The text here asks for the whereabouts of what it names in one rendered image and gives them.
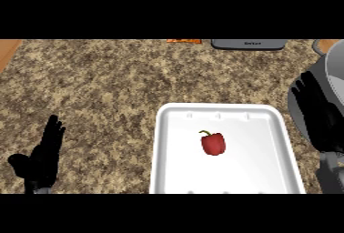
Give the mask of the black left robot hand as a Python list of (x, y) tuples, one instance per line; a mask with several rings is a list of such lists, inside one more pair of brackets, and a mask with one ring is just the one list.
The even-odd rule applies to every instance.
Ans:
[(28, 195), (33, 195), (33, 190), (54, 184), (64, 130), (57, 116), (51, 115), (30, 155), (11, 154), (7, 158), (16, 176), (23, 179), (23, 193)]

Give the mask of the orange packet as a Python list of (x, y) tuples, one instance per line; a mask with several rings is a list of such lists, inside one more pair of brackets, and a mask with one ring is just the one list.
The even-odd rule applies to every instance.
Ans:
[(190, 44), (200, 44), (200, 39), (166, 39), (166, 43), (190, 43)]

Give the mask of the dark grey flat appliance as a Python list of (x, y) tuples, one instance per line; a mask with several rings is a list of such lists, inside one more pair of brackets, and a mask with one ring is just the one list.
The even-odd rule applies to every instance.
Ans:
[(212, 39), (211, 46), (222, 50), (280, 50), (286, 39)]

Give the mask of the grey metal pot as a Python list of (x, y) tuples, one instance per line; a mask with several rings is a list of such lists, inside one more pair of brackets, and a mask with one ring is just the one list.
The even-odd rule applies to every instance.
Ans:
[[(312, 74), (320, 84), (321, 92), (327, 101), (336, 105), (336, 108), (344, 115), (344, 39), (335, 42), (327, 52), (321, 54), (320, 59), (310, 66), (307, 71)], [(295, 78), (289, 87), (287, 109), (292, 116), (292, 122), (301, 131), (302, 136), (310, 141), (302, 113), (292, 94), (295, 81), (299, 77), (301, 75)]]

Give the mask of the red bell pepper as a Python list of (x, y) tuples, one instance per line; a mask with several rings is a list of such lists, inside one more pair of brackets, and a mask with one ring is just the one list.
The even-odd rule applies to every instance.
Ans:
[(224, 137), (219, 133), (211, 134), (208, 131), (202, 130), (205, 136), (202, 136), (202, 150), (206, 155), (217, 156), (224, 153), (225, 142)]

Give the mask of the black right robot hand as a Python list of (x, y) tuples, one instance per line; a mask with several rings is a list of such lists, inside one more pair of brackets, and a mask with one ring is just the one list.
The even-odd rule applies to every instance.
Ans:
[(344, 153), (344, 115), (327, 101), (312, 74), (305, 71), (295, 81), (292, 94), (299, 107), (307, 135), (320, 152)]

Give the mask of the white plastic tray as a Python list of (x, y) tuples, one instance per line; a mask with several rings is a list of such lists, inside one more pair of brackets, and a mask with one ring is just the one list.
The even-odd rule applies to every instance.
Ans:
[[(202, 150), (202, 130), (224, 153)], [(281, 115), (268, 105), (168, 103), (156, 112), (152, 194), (302, 194)]]

